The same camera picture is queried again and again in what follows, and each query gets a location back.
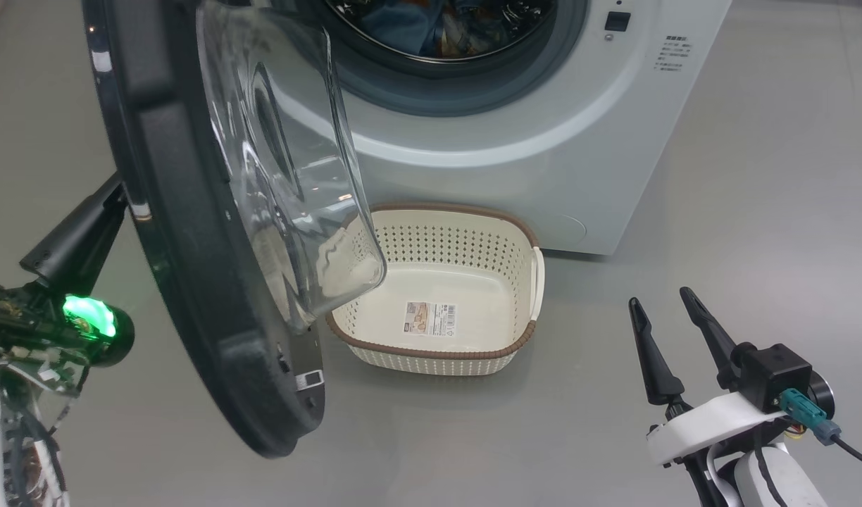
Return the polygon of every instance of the front-load washing machine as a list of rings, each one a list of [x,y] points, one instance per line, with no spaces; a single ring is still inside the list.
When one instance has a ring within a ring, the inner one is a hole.
[[[383,277],[366,202],[489,206],[611,254],[730,0],[83,4],[171,318],[229,423],[283,456],[324,414],[309,323]]]
[[[274,0],[331,35],[369,199],[489,206],[548,249],[611,254],[731,0],[514,0],[549,12],[472,58],[373,39],[342,15],[367,2]]]

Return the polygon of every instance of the laundry basket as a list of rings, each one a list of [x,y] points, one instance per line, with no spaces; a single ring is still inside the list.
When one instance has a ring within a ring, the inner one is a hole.
[[[371,365],[488,375],[534,333],[544,296],[537,238],[514,216],[473,206],[377,206],[387,278],[328,315]]]

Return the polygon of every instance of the brown basket rim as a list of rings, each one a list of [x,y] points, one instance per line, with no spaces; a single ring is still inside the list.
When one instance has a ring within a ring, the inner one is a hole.
[[[519,218],[515,216],[509,215],[508,213],[502,211],[496,211],[495,209],[488,208],[480,208],[479,206],[467,206],[462,204],[443,204],[443,203],[432,203],[432,202],[403,202],[403,203],[387,203],[380,204],[376,206],[372,206],[372,213],[376,211],[450,211],[456,213],[466,213],[468,215],[480,215],[480,216],[489,216],[489,218],[498,218],[507,222],[510,222],[512,225],[518,227],[519,230],[528,238],[528,243],[531,244],[532,248],[539,248],[540,244],[537,243],[537,237],[534,234],[534,231],[531,230],[528,225],[522,222]],[[395,356],[408,356],[408,357],[418,357],[420,359],[442,359],[442,360],[477,360],[484,361],[489,359],[500,359],[501,357],[510,356],[512,353],[518,352],[519,349],[524,347],[528,340],[531,339],[532,334],[535,333],[535,327],[537,326],[536,320],[531,320],[528,322],[527,327],[525,327],[525,331],[518,337],[517,340],[509,344],[509,346],[505,347],[505,349],[499,349],[489,352],[440,352],[433,350],[417,350],[417,349],[403,349],[398,346],[385,346],[385,344],[374,344],[370,342],[366,342],[347,334],[340,325],[337,324],[337,321],[334,319],[334,312],[330,311],[325,317],[327,320],[328,327],[331,327],[331,331],[334,334],[337,334],[341,340],[344,341],[348,346],[354,346],[357,349],[366,349],[371,350],[373,352],[380,353],[392,353]]]

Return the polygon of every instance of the gray floor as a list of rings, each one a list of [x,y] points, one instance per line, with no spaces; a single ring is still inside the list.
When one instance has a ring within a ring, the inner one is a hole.
[[[12,0],[0,19],[6,285],[113,170],[80,23],[54,0]],[[687,475],[647,458],[662,411],[625,310],[640,297],[688,401],[707,401],[720,390],[682,285],[738,340],[810,360],[862,448],[862,1],[737,0],[620,250],[548,274],[533,344],[490,378],[375,369],[325,333],[327,420],[270,462],[199,383],[126,225],[97,293],[138,340],[61,430],[75,504],[693,506]],[[862,505],[862,465],[811,437],[791,450],[828,503]]]

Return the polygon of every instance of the cable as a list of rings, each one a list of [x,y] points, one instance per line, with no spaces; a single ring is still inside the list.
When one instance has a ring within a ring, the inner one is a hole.
[[[841,447],[841,449],[844,449],[847,453],[849,453],[850,456],[853,456],[854,458],[862,461],[862,453],[854,449],[852,446],[847,445],[847,443],[845,443],[845,441],[842,440],[841,437],[837,435],[832,435],[831,441],[836,443],[839,447]]]
[[[772,475],[769,475],[769,467],[766,466],[766,457],[763,456],[763,427],[758,426],[754,429],[754,453],[756,454],[756,464],[760,469],[760,475],[766,481],[766,487],[769,488],[769,494],[772,494],[773,500],[779,504],[779,507],[788,507],[785,499],[778,493],[778,488],[775,487],[775,482],[772,481]]]
[[[79,395],[80,392],[84,389],[84,384],[87,382],[87,378],[89,377],[89,375],[90,367],[84,366],[84,371],[80,373],[80,379],[79,381],[77,381],[77,386],[75,387]],[[55,422],[52,423],[52,427],[50,427],[49,429],[50,435],[54,435],[55,432],[58,430],[58,427],[61,426],[61,421],[65,420],[65,418],[68,417],[68,412],[71,411],[71,407],[73,407],[75,401],[77,401],[77,398],[71,398],[70,400],[68,400],[68,403],[65,404],[65,408],[62,408],[61,412],[58,414],[58,417],[55,418]]]
[[[39,399],[34,395],[31,395],[31,407],[34,408],[34,417],[37,420],[42,420],[42,412],[39,411]]]
[[[39,454],[37,454],[36,456],[36,461],[31,461],[30,463],[31,466],[33,466],[34,464],[37,465],[38,468],[42,471],[42,467],[39,466]],[[32,495],[31,500],[35,501],[35,503],[39,503],[39,500],[41,500],[42,495],[46,493],[46,475],[38,474],[36,484],[34,484],[34,487],[29,488],[27,493]]]
[[[58,444],[55,443],[55,439],[52,439],[52,436],[48,431],[46,431],[44,425],[39,422],[36,417],[32,416],[26,407],[16,404],[16,407],[12,407],[12,410],[18,411],[18,413],[22,415],[22,421],[25,423],[28,432],[32,437],[34,437],[34,440],[44,443],[46,450],[49,452],[49,458],[52,468],[55,471],[55,476],[58,479],[58,488],[60,488],[61,491],[67,491],[68,488],[65,485],[65,474],[61,470],[61,463],[58,462]]]
[[[23,442],[25,442],[25,427],[18,423],[15,434],[12,436],[11,456],[8,460],[9,472],[12,474],[12,487],[18,495],[20,507],[32,507],[31,496],[27,493],[27,478],[25,477],[25,464],[23,464]]]
[[[710,450],[707,452],[707,474],[710,475],[710,479],[718,490],[718,493],[724,498],[727,507],[742,507],[741,496],[716,471],[716,455],[723,450],[725,450],[725,444],[722,442],[717,442],[710,446]]]
[[[802,424],[791,424],[791,427],[785,429],[785,436],[789,439],[800,440],[807,433],[807,427]]]

